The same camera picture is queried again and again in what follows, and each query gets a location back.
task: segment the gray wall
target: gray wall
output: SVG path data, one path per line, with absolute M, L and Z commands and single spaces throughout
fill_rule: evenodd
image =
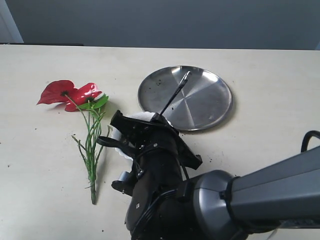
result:
M 320 0 L 6 0 L 25 43 L 313 50 Z

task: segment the white table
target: white table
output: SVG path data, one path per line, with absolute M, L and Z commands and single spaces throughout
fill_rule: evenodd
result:
M 214 72 L 235 96 L 228 122 L 182 136 L 203 159 L 191 176 L 214 169 L 248 174 L 298 154 L 304 134 L 320 129 L 320 51 L 1 45 L 0 240 L 130 239 L 124 225 L 130 197 L 111 188 L 128 163 L 106 151 L 99 161 L 98 204 L 92 205 L 71 138 L 85 136 L 80 113 L 36 103 L 52 81 L 70 79 L 78 88 L 95 82 L 109 95 L 107 126 L 116 109 L 141 111 L 141 81 L 173 65 Z M 319 234 L 280 230 L 274 239 L 314 240 Z

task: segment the table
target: table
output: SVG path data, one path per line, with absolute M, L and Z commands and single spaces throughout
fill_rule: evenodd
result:
M 150 73 L 190 65 L 219 75 L 235 108 L 214 128 L 182 138 L 203 164 L 243 176 L 298 154 L 320 129 L 320 51 L 0 46 L 0 240 L 125 240 L 130 197 L 111 188 L 128 163 L 113 149 L 99 161 L 99 198 L 91 204 L 85 166 L 71 135 L 85 136 L 79 112 L 36 105 L 46 85 L 97 83 L 113 113 L 141 111 L 137 91 Z M 274 240 L 318 239 L 319 230 L 280 230 Z M 269 233 L 250 236 L 266 239 Z

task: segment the stainless steel plate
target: stainless steel plate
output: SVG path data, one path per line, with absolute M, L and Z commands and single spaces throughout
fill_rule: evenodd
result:
M 151 73 L 138 90 L 141 108 L 160 113 L 187 71 L 192 75 L 163 115 L 180 131 L 217 125 L 231 110 L 233 97 L 219 76 L 199 67 L 170 66 Z

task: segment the green leaf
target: green leaf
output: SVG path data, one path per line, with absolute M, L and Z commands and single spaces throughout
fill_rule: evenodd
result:
M 82 105 L 79 105 L 78 108 L 80 108 L 80 109 L 89 109 L 89 103 L 86 102 L 86 103 L 84 103 Z
M 108 101 L 109 96 L 105 94 L 92 106 L 93 109 L 101 108 Z

